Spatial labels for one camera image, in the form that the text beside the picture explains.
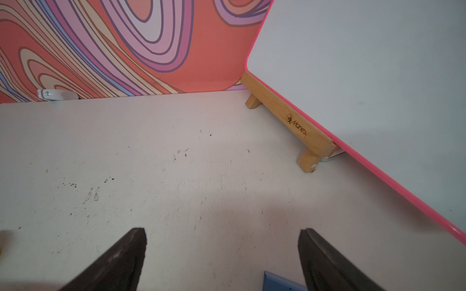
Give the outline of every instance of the pink edge trim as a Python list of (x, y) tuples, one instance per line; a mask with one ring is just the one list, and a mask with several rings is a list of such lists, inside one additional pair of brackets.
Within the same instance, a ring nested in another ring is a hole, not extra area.
[(334, 134), (326, 130), (322, 125), (317, 123), (314, 119), (309, 117), (306, 113), (301, 111), (299, 108), (297, 108), (294, 104), (292, 104), (290, 101), (288, 101), (285, 97), (280, 95), (277, 91), (273, 90), (270, 88), (266, 83), (264, 83), (261, 79), (256, 77), (253, 73), (249, 71), (247, 68), (247, 61), (249, 59), (249, 55), (251, 54), (254, 44), (256, 43), (257, 37), (260, 34), (260, 31), (262, 30), (262, 27), (264, 26), (264, 23), (267, 19), (267, 15), (270, 12), (270, 8), (272, 7), (274, 3), (274, 0), (270, 1), (270, 4), (268, 6), (267, 12), (264, 16), (264, 20), (260, 24), (260, 27), (257, 31), (257, 35), (254, 38), (253, 44), (251, 46), (251, 49), (249, 50), (249, 53), (246, 56), (246, 61), (244, 63), (244, 69), (250, 73), (254, 78), (259, 80), (265, 87), (269, 88), (272, 92), (274, 92), (277, 96), (279, 96), (283, 101), (288, 103), (292, 108), (294, 108), (296, 111), (298, 111), (302, 116), (304, 116), (309, 122), (314, 124), (318, 129), (320, 129), (323, 133), (325, 133), (328, 137), (330, 137), (338, 146), (340, 146), (343, 150), (345, 150), (348, 154), (350, 154), (353, 158), (355, 158), (358, 162), (360, 162), (362, 165), (364, 165), (367, 169), (369, 169), (372, 173), (374, 173), (377, 177), (382, 179), (385, 183), (387, 183), (390, 187), (392, 187), (396, 192), (401, 194), (403, 197), (405, 197), (409, 202), (411, 202), (414, 206), (419, 208), (421, 211), (423, 211), (427, 216), (432, 218), (436, 223), (438, 223), (441, 227), (443, 227), (445, 230), (450, 232), (455, 238), (457, 238), (460, 242), (462, 242), (464, 245), (466, 245), (466, 233), (464, 233), (462, 230), (460, 230), (458, 227), (453, 225), (451, 222), (449, 222), (445, 217), (441, 216), (438, 212), (436, 212), (434, 209), (432, 209), (429, 205), (427, 205), (425, 202), (423, 202), (421, 199), (419, 199), (417, 196), (412, 194), (410, 191), (408, 191), (405, 187), (401, 186), (397, 181), (393, 180), (390, 176), (388, 176), (386, 173), (384, 173), (381, 169), (377, 168), (374, 164), (369, 162), (365, 157), (357, 153), (354, 149), (352, 149), (349, 145), (345, 144), (341, 139), (336, 137)]

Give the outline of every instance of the dark stain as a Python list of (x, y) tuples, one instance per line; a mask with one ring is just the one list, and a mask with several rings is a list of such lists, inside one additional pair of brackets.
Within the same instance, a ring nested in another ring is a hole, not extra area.
[(99, 188), (100, 187), (97, 187), (96, 193), (94, 194), (94, 201), (99, 201), (99, 194), (98, 194)]
[(88, 194), (88, 196), (86, 197), (86, 200), (84, 200), (83, 204), (86, 203), (86, 202), (91, 198), (91, 196), (92, 196), (92, 194), (91, 194), (91, 193), (92, 193), (92, 189), (93, 189), (93, 188), (90, 189), (89, 194)]

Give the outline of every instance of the white table surface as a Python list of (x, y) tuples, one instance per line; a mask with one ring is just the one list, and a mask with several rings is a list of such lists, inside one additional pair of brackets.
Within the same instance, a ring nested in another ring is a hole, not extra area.
[(465, 289), (463, 244), (348, 155), (303, 173), (249, 94), (0, 105), (0, 290), (57, 290), (138, 226), (142, 291), (304, 283), (307, 227), (387, 290)]
[(466, 231), (466, 2), (276, 0), (247, 68)]

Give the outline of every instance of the wooden leg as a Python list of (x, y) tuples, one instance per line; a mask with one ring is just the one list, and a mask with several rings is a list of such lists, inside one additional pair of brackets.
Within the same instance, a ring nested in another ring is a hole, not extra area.
[(306, 148), (298, 159), (298, 165), (304, 173), (312, 173), (321, 159), (321, 156), (317, 156), (309, 148)]
[(259, 99), (257, 99), (257, 97), (254, 96), (254, 94), (251, 94), (246, 101), (246, 107), (248, 107), (249, 109), (254, 109), (261, 104), (262, 102)]

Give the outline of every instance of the blue object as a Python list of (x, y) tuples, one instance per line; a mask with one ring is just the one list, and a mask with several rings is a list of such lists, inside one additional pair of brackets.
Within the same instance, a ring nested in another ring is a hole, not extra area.
[(262, 291), (308, 291), (308, 288), (271, 272), (265, 271)]

